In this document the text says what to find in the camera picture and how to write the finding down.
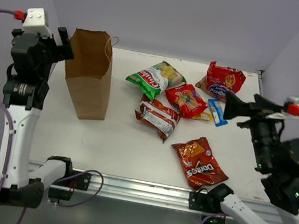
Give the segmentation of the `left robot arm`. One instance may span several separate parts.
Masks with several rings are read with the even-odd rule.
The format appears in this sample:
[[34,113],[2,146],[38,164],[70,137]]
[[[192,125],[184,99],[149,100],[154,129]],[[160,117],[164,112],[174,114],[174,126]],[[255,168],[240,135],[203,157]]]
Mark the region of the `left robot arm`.
[[67,29],[59,27],[57,31],[60,45],[52,34],[27,27],[12,31],[13,62],[2,91],[6,113],[0,149],[0,205],[37,208],[52,183],[68,185],[73,179],[69,157],[51,156],[29,172],[33,134],[49,91],[51,67],[74,57]]

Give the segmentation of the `yellow M&M's candy packet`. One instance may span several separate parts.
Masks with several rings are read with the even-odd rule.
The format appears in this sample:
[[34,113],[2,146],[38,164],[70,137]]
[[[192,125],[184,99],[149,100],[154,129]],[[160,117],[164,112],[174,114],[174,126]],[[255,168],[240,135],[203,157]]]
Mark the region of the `yellow M&M's candy packet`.
[[200,121],[211,121],[213,120],[212,114],[202,112],[192,117],[194,120],[200,120]]

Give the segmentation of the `blue snack bar wrapper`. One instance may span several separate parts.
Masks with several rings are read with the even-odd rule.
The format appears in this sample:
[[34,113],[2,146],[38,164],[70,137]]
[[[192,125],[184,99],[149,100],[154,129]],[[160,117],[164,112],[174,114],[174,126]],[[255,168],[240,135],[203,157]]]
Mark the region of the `blue snack bar wrapper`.
[[227,125],[228,122],[224,119],[223,109],[218,99],[209,99],[209,107],[213,116],[213,121],[216,127]]

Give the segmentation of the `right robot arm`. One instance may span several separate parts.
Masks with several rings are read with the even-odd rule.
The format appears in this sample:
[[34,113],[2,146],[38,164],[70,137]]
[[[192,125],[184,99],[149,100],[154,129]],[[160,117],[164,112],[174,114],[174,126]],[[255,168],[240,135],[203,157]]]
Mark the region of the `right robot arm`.
[[[261,183],[282,224],[299,224],[299,138],[282,141],[276,124],[299,119],[299,99],[288,98],[277,105],[259,94],[253,102],[244,102],[232,92],[226,94],[224,118],[245,117],[238,127],[250,131],[256,160],[256,171],[263,175]],[[268,224],[225,184],[206,194],[213,212],[223,213],[239,224]]]

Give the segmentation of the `red Doritos chip bag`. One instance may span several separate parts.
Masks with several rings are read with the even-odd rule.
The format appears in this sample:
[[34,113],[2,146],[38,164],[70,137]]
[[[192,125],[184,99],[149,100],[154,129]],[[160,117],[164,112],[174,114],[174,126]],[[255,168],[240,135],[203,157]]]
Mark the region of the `red Doritos chip bag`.
[[155,128],[163,143],[174,132],[181,119],[175,110],[165,107],[157,99],[150,100],[145,94],[141,97],[139,111],[135,110],[135,117]]

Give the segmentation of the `red patterned snack bag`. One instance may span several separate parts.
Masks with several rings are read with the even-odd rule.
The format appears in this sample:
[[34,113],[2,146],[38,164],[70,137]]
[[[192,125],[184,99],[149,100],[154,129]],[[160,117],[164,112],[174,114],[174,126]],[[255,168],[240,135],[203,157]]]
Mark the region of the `red patterned snack bag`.
[[206,75],[195,86],[214,99],[226,102],[226,94],[236,94],[246,80],[238,69],[218,66],[216,61],[209,63]]

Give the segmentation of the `brown paper bag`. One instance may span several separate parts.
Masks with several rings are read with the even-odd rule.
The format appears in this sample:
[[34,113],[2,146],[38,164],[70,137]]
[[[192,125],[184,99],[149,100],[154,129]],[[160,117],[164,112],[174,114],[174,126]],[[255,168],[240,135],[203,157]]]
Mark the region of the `brown paper bag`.
[[81,120],[102,121],[110,97],[112,48],[119,38],[77,28],[70,40],[74,59],[65,63],[65,81],[76,115]]

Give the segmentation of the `red fruit gummies bag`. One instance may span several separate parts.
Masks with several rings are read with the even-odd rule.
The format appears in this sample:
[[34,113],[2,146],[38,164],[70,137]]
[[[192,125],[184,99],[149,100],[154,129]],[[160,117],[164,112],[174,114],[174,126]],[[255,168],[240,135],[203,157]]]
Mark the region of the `red fruit gummies bag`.
[[176,109],[181,117],[191,119],[207,109],[206,102],[197,93],[195,87],[190,84],[167,89],[167,100]]

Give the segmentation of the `green snack bag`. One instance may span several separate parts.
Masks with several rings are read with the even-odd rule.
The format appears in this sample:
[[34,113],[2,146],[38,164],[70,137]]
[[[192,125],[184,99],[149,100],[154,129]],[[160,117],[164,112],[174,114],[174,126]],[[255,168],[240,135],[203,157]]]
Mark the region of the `green snack bag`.
[[166,89],[187,82],[185,77],[166,61],[133,73],[126,77],[126,81],[139,86],[151,101],[154,101]]

